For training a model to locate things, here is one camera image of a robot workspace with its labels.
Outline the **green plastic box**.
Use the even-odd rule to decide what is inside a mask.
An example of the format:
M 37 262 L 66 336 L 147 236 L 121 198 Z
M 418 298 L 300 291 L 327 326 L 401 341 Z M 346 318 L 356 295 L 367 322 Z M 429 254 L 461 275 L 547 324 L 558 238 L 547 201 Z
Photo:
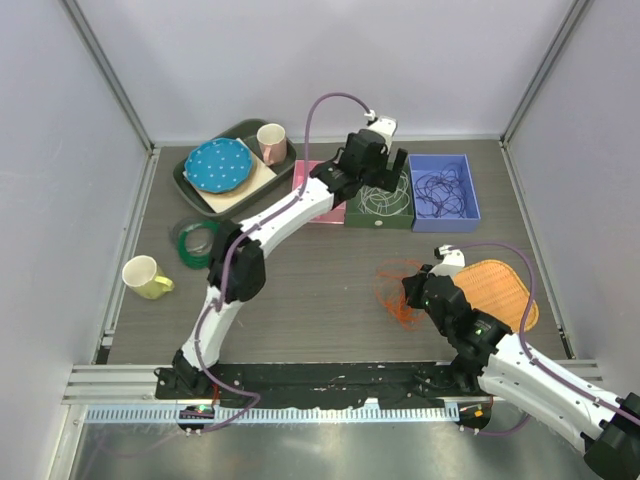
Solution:
M 397 189 L 387 192 L 363 186 L 346 203 L 344 225 L 351 228 L 410 229 L 415 219 L 409 169 L 404 167 Z

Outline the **blue plastic box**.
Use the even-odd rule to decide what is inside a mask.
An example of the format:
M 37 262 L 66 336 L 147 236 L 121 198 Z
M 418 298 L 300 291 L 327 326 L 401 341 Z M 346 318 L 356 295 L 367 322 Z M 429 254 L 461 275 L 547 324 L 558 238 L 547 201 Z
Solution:
M 414 233 L 472 233 L 481 221 L 465 154 L 410 154 Z

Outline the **pink plastic box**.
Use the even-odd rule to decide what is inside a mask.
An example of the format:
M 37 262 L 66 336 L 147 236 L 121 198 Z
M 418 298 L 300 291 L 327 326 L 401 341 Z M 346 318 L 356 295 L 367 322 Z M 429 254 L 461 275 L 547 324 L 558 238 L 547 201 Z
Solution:
M 303 180 L 306 178 L 304 174 L 304 161 L 296 160 L 293 171 L 293 179 L 292 179 L 292 189 L 298 189 Z M 346 217 L 346 203 L 343 202 L 338 205 L 334 210 L 330 212 L 316 216 L 314 219 L 310 220 L 312 224 L 327 224 L 327 225 L 343 225 Z

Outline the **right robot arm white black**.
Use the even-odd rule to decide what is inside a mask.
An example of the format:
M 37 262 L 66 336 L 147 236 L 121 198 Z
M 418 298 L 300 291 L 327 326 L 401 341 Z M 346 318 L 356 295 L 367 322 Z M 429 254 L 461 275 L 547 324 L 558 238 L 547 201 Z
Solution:
M 406 304 L 425 311 L 456 350 L 457 391 L 498 396 L 545 424 L 602 479 L 639 476 L 639 396 L 587 382 L 549 360 L 495 317 L 473 308 L 448 276 L 403 279 Z

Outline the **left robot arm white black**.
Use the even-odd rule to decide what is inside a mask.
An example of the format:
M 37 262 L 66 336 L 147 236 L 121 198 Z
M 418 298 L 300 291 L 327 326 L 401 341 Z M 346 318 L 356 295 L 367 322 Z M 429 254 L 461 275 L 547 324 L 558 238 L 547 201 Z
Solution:
M 212 389 L 209 368 L 219 359 L 226 333 L 241 306 L 266 284 L 265 260 L 285 239 L 317 216 L 353 199 L 364 186 L 396 190 L 407 151 L 388 164 L 394 120 L 380 117 L 348 135 L 339 158 L 311 169 L 298 189 L 261 213 L 218 229 L 208 288 L 192 334 L 172 360 L 166 385 L 180 396 L 205 397 Z

